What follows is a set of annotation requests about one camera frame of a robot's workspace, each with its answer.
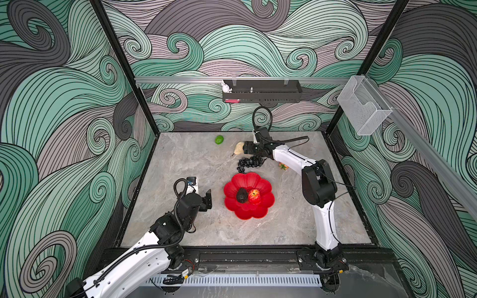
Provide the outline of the dark avocado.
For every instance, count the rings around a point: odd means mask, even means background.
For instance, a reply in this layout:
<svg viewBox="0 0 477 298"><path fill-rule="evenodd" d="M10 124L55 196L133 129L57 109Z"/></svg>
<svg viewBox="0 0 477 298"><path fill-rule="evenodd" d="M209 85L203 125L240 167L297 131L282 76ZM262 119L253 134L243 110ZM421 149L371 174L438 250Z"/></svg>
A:
<svg viewBox="0 0 477 298"><path fill-rule="evenodd" d="M238 203L245 204L248 202L248 192L245 188L240 188L236 194L236 200Z"/></svg>

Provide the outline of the red flower-shaped bowl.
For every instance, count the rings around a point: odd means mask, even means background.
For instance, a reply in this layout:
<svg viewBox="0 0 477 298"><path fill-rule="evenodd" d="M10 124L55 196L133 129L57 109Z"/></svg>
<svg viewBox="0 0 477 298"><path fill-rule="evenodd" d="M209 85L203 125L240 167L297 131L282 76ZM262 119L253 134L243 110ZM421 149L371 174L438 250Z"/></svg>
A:
<svg viewBox="0 0 477 298"><path fill-rule="evenodd" d="M264 218L275 204L271 183L257 173L239 173L224 186L224 204L237 218Z"/></svg>

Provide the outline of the red apple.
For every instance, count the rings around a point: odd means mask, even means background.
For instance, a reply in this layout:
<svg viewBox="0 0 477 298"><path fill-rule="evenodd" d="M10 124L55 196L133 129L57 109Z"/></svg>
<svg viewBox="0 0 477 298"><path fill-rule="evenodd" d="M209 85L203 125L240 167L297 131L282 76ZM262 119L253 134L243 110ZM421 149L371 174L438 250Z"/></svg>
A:
<svg viewBox="0 0 477 298"><path fill-rule="evenodd" d="M252 189L248 192L248 202L254 205L261 202L261 193L258 189Z"/></svg>

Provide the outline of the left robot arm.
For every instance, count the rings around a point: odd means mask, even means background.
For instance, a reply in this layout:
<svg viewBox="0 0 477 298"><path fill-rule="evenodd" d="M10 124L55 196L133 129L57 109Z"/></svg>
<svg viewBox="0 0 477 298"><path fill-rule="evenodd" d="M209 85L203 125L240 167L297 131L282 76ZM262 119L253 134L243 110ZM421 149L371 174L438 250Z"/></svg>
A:
<svg viewBox="0 0 477 298"><path fill-rule="evenodd" d="M180 268L184 249L180 242L194 227L199 212L212 208L212 194L192 191L179 198L126 252L85 280L67 284L66 298L124 298L147 280L167 269Z"/></svg>

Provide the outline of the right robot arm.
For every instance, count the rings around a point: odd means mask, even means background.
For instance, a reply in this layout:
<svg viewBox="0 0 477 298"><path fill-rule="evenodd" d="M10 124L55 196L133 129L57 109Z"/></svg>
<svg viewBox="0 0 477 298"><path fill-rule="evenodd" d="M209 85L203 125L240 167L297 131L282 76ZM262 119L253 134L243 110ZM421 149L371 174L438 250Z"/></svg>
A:
<svg viewBox="0 0 477 298"><path fill-rule="evenodd" d="M349 269L342 244L335 234L334 201L337 185L325 160L313 160L275 141L268 143L246 141L240 148L244 154L269 158L295 171L302 182L302 193L311 205L316 226L314 258L324 271Z"/></svg>

